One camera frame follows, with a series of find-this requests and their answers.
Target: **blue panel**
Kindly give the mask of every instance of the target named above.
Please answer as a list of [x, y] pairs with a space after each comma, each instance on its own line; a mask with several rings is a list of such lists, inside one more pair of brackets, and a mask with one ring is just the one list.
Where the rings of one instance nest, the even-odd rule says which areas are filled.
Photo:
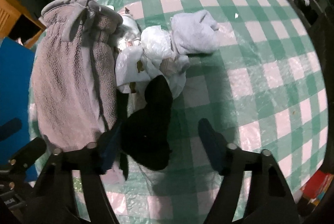
[[[0, 125], [19, 118], [21, 130], [0, 141], [0, 163], [29, 142], [28, 90], [34, 53], [9, 38], [0, 46]], [[35, 166], [27, 171], [27, 181], [37, 178]]]

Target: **table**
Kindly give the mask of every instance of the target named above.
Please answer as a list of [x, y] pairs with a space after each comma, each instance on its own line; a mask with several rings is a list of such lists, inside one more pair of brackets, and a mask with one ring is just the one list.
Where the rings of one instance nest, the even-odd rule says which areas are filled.
[[[292, 191], [324, 158], [328, 114], [323, 76], [305, 28], [286, 0], [99, 0], [118, 11], [126, 6], [144, 29], [180, 12], [208, 10], [224, 32], [212, 55], [190, 56], [182, 94], [174, 100], [166, 169], [152, 172], [129, 159], [123, 185], [104, 179], [121, 223], [202, 223], [221, 177], [212, 170], [197, 132], [207, 118], [228, 142], [244, 150], [269, 149]], [[37, 122], [30, 134], [38, 136]], [[250, 174], [234, 219], [243, 215]], [[82, 205], [80, 183], [76, 182]]]

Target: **green and white tablecloth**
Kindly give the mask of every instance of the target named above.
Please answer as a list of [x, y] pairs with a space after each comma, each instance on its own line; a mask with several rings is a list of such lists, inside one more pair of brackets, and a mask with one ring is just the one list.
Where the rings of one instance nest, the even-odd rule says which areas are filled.
[[[123, 185], [105, 180], [121, 223], [204, 221], [221, 177], [212, 170], [198, 137], [201, 118], [244, 150], [272, 151], [292, 191], [319, 168], [327, 141], [326, 91], [312, 42], [286, 0], [99, 3], [116, 11], [126, 6], [141, 29], [161, 25], [170, 30], [176, 13], [206, 9], [224, 33], [217, 52], [190, 57], [186, 85], [172, 108], [169, 166], [152, 172], [130, 159]], [[31, 135], [39, 135], [37, 122], [30, 126]], [[235, 219], [243, 215], [249, 184], [246, 173]]]

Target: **bolt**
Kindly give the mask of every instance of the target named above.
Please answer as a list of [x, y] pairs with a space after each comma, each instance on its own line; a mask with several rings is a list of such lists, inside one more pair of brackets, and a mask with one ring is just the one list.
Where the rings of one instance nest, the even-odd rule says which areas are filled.
[[87, 148], [96, 148], [96, 146], [97, 146], [97, 143], [96, 143], [96, 142], [89, 142], [89, 143], [87, 144]]
[[235, 149], [237, 148], [237, 145], [235, 145], [234, 143], [229, 143], [229, 144], [228, 144], [228, 148], [229, 148], [230, 150], [235, 150]]
[[62, 152], [61, 148], [55, 148], [55, 149], [53, 150], [53, 155], [58, 155], [58, 154], [60, 154], [61, 152]]
[[263, 154], [264, 156], [270, 156], [270, 155], [271, 155], [271, 152], [270, 152], [270, 150], [263, 150], [263, 151], [262, 151], [262, 154]]

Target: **folded gray towel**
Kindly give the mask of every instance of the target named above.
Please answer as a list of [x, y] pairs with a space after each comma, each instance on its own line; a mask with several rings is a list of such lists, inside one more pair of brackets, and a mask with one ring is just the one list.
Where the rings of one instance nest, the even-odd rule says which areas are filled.
[[56, 0], [42, 16], [47, 32], [31, 76], [39, 129], [50, 149], [81, 149], [116, 121], [109, 36], [123, 19], [93, 0]]
[[209, 54], [219, 47], [219, 25], [207, 10], [176, 14], [171, 26], [172, 44], [181, 55]]

